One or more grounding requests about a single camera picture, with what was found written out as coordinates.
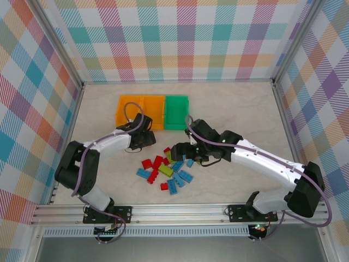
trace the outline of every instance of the green tray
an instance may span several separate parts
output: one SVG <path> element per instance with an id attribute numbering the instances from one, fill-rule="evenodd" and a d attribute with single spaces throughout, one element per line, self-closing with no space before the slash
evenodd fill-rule
<path id="1" fill-rule="evenodd" d="M 185 130 L 185 116 L 189 114 L 187 96 L 166 96 L 164 129 Z"/>

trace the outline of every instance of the colorful checkered pattern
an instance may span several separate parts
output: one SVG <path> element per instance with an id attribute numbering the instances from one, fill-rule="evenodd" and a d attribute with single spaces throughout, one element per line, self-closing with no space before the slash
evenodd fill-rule
<path id="1" fill-rule="evenodd" d="M 288 38 L 287 40 L 287 43 L 279 57 L 279 60 L 278 62 L 276 63 L 276 66 L 274 68 L 274 71 L 272 73 L 272 78 L 275 78 L 276 77 L 276 74 L 278 73 L 279 71 L 279 68 L 280 68 L 280 65 L 281 63 L 284 61 L 284 58 L 285 58 L 285 55 L 287 54 L 287 52 L 289 51 L 290 47 L 292 46 L 293 44 L 293 41 L 294 41 L 294 38 L 295 36 L 297 35 L 299 29 L 300 29 L 300 26 L 302 24 L 302 22 L 304 21 L 306 15 L 308 14 L 309 12 L 309 9 L 312 5 L 314 0 L 307 0 L 303 10 L 302 10 L 302 13 L 300 14 L 298 20 L 297 20 L 297 23 L 296 25 L 294 26 L 293 30 L 292 30 L 292 33 L 290 34 L 290 37 Z"/>
<path id="2" fill-rule="evenodd" d="M 67 36 L 41 1 L 94 82 L 269 79 L 299 7 L 299 0 L 55 0 Z"/>
<path id="3" fill-rule="evenodd" d="M 343 261 L 349 260 L 348 14 L 348 0 L 327 0 L 279 86 L 303 161 L 325 174 Z"/>
<path id="4" fill-rule="evenodd" d="M 25 0 L 0 6 L 0 261 L 14 262 L 47 200 L 78 89 Z"/>

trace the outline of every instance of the floor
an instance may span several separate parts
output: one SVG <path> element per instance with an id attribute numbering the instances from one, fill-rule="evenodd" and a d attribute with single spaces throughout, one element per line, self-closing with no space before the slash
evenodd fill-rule
<path id="1" fill-rule="evenodd" d="M 121 94 L 188 95 L 190 114 L 204 119 L 219 133 L 231 130 L 253 144 L 286 159 L 291 151 L 278 108 L 268 82 L 198 82 L 172 84 L 87 85 L 72 140 L 100 138 L 115 129 L 115 112 Z M 136 176 L 141 161 L 178 142 L 188 141 L 183 131 L 155 131 L 157 143 L 142 152 L 117 152 L 99 164 L 97 184 L 118 204 L 165 203 L 241 203 L 256 190 L 272 190 L 280 185 L 269 177 L 242 165 L 222 161 L 203 168 L 184 167 L 194 179 L 171 195 L 161 191 L 166 176 L 160 174 L 154 184 Z M 55 204 L 79 204 L 71 190 L 59 185 Z"/>

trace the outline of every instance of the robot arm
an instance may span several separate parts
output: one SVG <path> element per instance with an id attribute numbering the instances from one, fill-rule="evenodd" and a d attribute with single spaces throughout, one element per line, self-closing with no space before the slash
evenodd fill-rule
<path id="1" fill-rule="evenodd" d="M 276 179 L 282 184 L 282 189 L 252 193 L 245 204 L 245 211 L 251 219 L 260 214 L 287 209 L 303 217 L 314 215 L 321 198 L 320 193 L 295 170 L 308 175 L 324 191 L 324 183 L 318 165 L 309 162 L 305 166 L 301 163 L 282 159 L 258 148 L 234 132 L 226 130 L 222 134 L 217 133 L 204 120 L 196 120 L 190 127 L 206 140 L 236 146 L 217 146 L 203 142 L 187 129 L 185 132 L 191 142 L 178 143 L 173 146 L 171 149 L 173 160 L 183 160 L 183 155 L 186 155 L 187 158 L 194 159 L 203 166 L 209 166 L 204 165 L 204 163 L 209 160 L 209 156 L 213 156 L 218 159 L 216 162 L 224 159 L 228 162 L 243 164 Z"/>
<path id="2" fill-rule="evenodd" d="M 79 197 L 96 209 L 113 213 L 114 201 L 95 184 L 98 164 L 100 160 L 109 157 L 119 150 L 126 148 L 134 150 L 156 143 L 154 133 L 150 131 L 152 119 L 147 116 L 144 116 L 144 120 L 137 130 L 125 134 L 126 131 L 137 127 L 141 122 L 141 117 L 141 114 L 137 114 L 133 122 L 117 127 L 110 135 L 105 136 L 104 139 L 98 139 L 100 140 L 98 143 L 96 143 L 98 140 L 85 143 L 79 143 L 77 141 L 70 142 L 64 151 L 55 173 L 56 181 L 74 190 L 78 181 L 79 169 L 81 168 L 80 161 L 82 154 L 88 146 L 94 144 L 86 153 L 81 182 L 77 193 Z"/>

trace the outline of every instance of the cable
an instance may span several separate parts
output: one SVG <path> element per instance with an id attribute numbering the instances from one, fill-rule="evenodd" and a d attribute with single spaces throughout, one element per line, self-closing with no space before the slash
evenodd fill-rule
<path id="1" fill-rule="evenodd" d="M 99 233 L 99 234 L 97 235 L 97 239 L 98 239 L 98 242 L 99 242 L 99 243 L 102 243 L 102 244 L 110 244 L 110 243 L 112 243 L 112 242 L 114 242 L 114 241 L 117 241 L 117 240 L 125 233 L 125 231 L 126 231 L 126 221 L 125 221 L 122 217 L 117 216 L 117 215 L 114 215 L 114 214 L 110 214 L 110 213 L 107 213 L 107 212 L 104 212 L 104 211 L 102 211 L 102 210 L 99 210 L 98 208 L 96 208 L 96 207 L 94 207 L 93 205 L 91 205 L 89 202 L 83 200 L 81 197 L 79 197 L 79 199 L 80 199 L 85 205 L 90 206 L 90 208 L 92 208 L 94 211 L 96 211 L 96 212 L 98 212 L 98 213 L 101 213 L 102 215 L 106 215 L 106 216 L 110 216 L 110 217 L 113 217 L 113 218 L 115 218 L 115 219 L 118 219 L 118 220 L 120 220 L 120 221 L 122 222 L 122 224 L 124 224 L 124 228 L 122 229 L 121 233 L 120 233 L 119 235 L 113 237 L 113 238 L 112 238 L 111 240 L 109 240 L 109 241 L 102 241 L 102 240 L 99 238 L 99 236 L 100 236 L 102 233 Z"/>
<path id="2" fill-rule="evenodd" d="M 293 166 L 291 166 L 291 165 L 289 165 L 289 164 L 287 164 L 287 163 L 284 163 L 284 162 L 278 160 L 277 158 L 272 157 L 272 156 L 270 156 L 270 155 L 268 155 L 268 154 L 266 154 L 266 153 L 264 153 L 264 152 L 259 152 L 259 151 L 256 152 L 255 150 L 253 150 L 253 149 L 251 149 L 251 148 L 248 148 L 248 147 L 245 147 L 245 146 L 235 145 L 235 144 L 217 143 L 217 142 L 212 142 L 212 141 L 209 141 L 209 140 L 207 140 L 207 139 L 205 139 L 205 138 L 202 138 L 201 136 L 199 136 L 198 134 L 196 134 L 196 133 L 194 132 L 194 130 L 190 127 L 190 124 L 189 124 L 188 119 L 190 119 L 192 122 L 194 121 L 194 119 L 192 118 L 192 116 L 186 115 L 186 117 L 185 117 L 185 123 L 186 123 L 187 128 L 190 130 L 190 132 L 191 132 L 196 138 L 200 139 L 201 141 L 203 141 L 203 142 L 205 142 L 205 143 L 208 143 L 208 144 L 211 144 L 211 145 L 214 145 L 214 146 L 236 147 L 236 148 L 241 148 L 241 149 L 244 149 L 244 150 L 253 152 L 253 153 L 255 153 L 255 154 L 258 153 L 258 154 L 260 154 L 261 156 L 264 156 L 264 157 L 266 157 L 266 158 L 269 158 L 270 160 L 273 160 L 273 161 L 277 162 L 278 164 L 281 164 L 281 165 L 285 166 L 285 167 L 288 168 L 288 169 L 293 169 Z M 321 195 L 323 201 L 324 201 L 325 204 L 326 204 L 327 210 L 328 210 L 328 218 L 327 218 L 326 222 L 324 222 L 323 224 L 314 224 L 314 223 L 308 222 L 308 221 L 306 221 L 306 220 L 304 220 L 304 219 L 302 219 L 302 218 L 300 218 L 300 217 L 298 217 L 298 216 L 295 216 L 295 215 L 293 215 L 293 214 L 290 214 L 289 212 L 286 212 L 286 211 L 283 211 L 283 216 L 284 216 L 284 214 L 286 214 L 286 215 L 288 215 L 288 216 L 290 216 L 290 217 L 293 217 L 293 218 L 295 218 L 295 219 L 298 219 L 299 221 L 302 221 L 303 223 L 305 223 L 305 224 L 307 224 L 307 225 L 311 225 L 311 226 L 317 227 L 317 228 L 323 228 L 323 227 L 328 226 L 328 225 L 331 223 L 331 221 L 332 221 L 332 209 L 331 209 L 331 206 L 330 206 L 330 204 L 329 204 L 328 198 L 326 197 L 325 193 L 322 191 L 322 189 L 321 189 L 308 175 L 306 175 L 305 173 L 301 172 L 301 171 L 298 170 L 298 169 L 295 169 L 294 172 L 300 174 L 300 175 L 303 176 L 305 179 L 307 179 L 307 180 L 316 188 L 316 190 L 320 193 L 320 195 Z"/>
<path id="3" fill-rule="evenodd" d="M 208 166 L 211 166 L 211 165 L 214 165 L 214 164 L 220 162 L 221 160 L 222 160 L 222 159 L 220 158 L 220 159 L 218 159 L 217 161 L 212 162 L 212 163 L 209 163 L 209 164 L 207 164 L 207 165 L 203 165 L 203 164 L 202 164 L 202 161 L 200 161 L 200 164 L 201 164 L 202 167 L 206 168 L 206 167 L 208 167 Z"/>
<path id="4" fill-rule="evenodd" d="M 133 128 L 133 129 L 131 129 L 131 130 L 123 131 L 123 132 L 116 133 L 116 134 L 109 134 L 109 135 L 103 136 L 102 138 L 97 139 L 95 142 L 91 143 L 90 145 L 88 145 L 88 146 L 86 147 L 86 149 L 84 150 L 84 152 L 83 152 L 83 154 L 82 154 L 82 157 L 81 157 L 80 168 L 79 168 L 79 175 L 78 175 L 78 177 L 77 177 L 77 181 L 76 181 L 76 185 L 75 185 L 74 191 L 73 191 L 73 193 L 71 194 L 72 197 L 74 197 L 74 196 L 77 195 L 77 191 L 78 191 L 78 189 L 79 189 L 79 187 L 80 187 L 81 178 L 82 178 L 82 171 L 83 171 L 83 164 L 84 164 L 84 162 L 85 162 L 85 156 L 86 156 L 88 150 L 89 150 L 91 147 L 93 147 L 96 143 L 99 143 L 99 142 L 101 142 L 101 141 L 103 141 L 103 140 L 105 140 L 105 139 L 107 139 L 107 138 L 111 138 L 111 137 L 113 137 L 113 136 L 124 135 L 124 134 L 131 133 L 131 132 L 137 130 L 137 129 L 142 125 L 143 120 L 144 120 L 144 112 L 143 112 L 143 109 L 142 109 L 138 104 L 136 104 L 136 103 L 134 103 L 134 102 L 128 102 L 128 103 L 125 104 L 124 113 L 125 113 L 125 117 L 126 117 L 127 121 L 129 121 L 129 119 L 128 119 L 127 115 L 126 115 L 126 107 L 127 107 L 128 105 L 130 105 L 130 104 L 135 105 L 136 107 L 138 107 L 138 108 L 141 110 L 141 114 L 142 114 L 141 121 L 139 122 L 139 124 L 138 124 L 135 128 Z"/>
<path id="5" fill-rule="evenodd" d="M 125 152 L 129 153 L 129 154 L 137 154 L 137 153 L 140 153 L 141 151 L 142 151 L 142 148 L 140 148 L 140 150 L 137 151 L 137 152 L 129 152 L 129 151 L 125 150 Z"/>

